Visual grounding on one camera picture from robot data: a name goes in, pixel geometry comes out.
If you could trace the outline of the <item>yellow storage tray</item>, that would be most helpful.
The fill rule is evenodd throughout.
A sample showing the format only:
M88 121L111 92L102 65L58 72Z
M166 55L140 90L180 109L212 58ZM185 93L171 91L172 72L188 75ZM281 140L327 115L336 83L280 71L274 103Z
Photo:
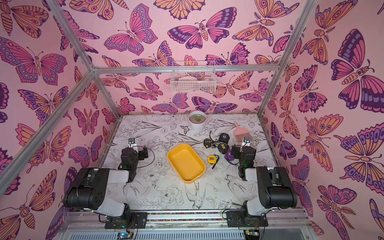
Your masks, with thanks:
M189 144L180 144L168 152L167 158L181 180L190 184L206 171L206 165Z

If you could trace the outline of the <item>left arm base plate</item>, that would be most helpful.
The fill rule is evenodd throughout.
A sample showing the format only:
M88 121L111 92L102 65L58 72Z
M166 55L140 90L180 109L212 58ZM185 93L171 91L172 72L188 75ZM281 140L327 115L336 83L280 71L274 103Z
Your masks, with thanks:
M144 229L147 219L147 212L130 212L128 216L120 218L107 217L105 229Z

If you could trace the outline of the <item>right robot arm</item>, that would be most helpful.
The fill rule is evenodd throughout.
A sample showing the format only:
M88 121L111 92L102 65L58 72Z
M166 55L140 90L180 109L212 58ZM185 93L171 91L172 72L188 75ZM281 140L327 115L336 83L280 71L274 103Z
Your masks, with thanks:
M249 137L244 137L241 145L234 145L231 149L232 156L239 160L239 177L255 183L258 190L257 197L243 203L243 220L264 217L272 210L295 208L298 201L286 169L255 167L256 153Z

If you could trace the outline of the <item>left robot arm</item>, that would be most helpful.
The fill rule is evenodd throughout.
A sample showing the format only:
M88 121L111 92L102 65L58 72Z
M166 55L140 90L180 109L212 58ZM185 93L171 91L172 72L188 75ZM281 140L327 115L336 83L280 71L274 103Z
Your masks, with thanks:
M121 152L121 163L117 169L82 168L66 190L65 207L84 210L109 218L125 218L130 214L129 205L110 198L107 187L133 182L140 161L149 157L146 146L138 146L134 138Z

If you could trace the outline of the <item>black yellow tape measure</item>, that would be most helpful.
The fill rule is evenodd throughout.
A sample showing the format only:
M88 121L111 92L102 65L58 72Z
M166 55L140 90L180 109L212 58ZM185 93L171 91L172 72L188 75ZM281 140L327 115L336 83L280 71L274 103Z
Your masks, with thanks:
M214 149L217 147L217 142L212 140L212 139L204 139L203 141L203 145L208 149L208 148L211 148L211 149Z

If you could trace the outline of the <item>small yellow tape measure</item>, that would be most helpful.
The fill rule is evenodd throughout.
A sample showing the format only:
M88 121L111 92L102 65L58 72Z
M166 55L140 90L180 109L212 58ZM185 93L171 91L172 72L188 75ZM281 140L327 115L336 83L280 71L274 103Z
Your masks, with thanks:
M212 166L212 169L215 168L216 164L218 163L220 157L218 155L210 155L207 158L208 163Z

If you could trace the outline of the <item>purple tape measure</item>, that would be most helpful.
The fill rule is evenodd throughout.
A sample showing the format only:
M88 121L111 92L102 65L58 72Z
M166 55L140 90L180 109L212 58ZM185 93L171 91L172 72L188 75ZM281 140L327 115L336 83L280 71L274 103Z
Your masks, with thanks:
M228 151L226 152L225 159L230 165L235 165L235 166L237 165L236 163L234 163L235 157L231 154L230 149L228 149Z

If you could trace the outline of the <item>black round tape measure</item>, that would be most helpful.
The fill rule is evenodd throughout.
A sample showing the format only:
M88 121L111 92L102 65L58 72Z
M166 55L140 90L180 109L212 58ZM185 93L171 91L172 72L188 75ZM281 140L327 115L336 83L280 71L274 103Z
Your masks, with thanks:
M223 155L225 155L229 150L229 146L225 143L218 143L217 148L218 148L219 152Z

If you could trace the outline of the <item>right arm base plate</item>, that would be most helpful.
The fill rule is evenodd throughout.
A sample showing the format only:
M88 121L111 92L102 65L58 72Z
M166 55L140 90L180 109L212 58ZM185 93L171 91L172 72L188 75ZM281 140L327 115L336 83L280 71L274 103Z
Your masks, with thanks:
M228 227L237 228L257 228L268 227L269 223L263 216L248 216L240 210L225 210L223 217L227 221Z

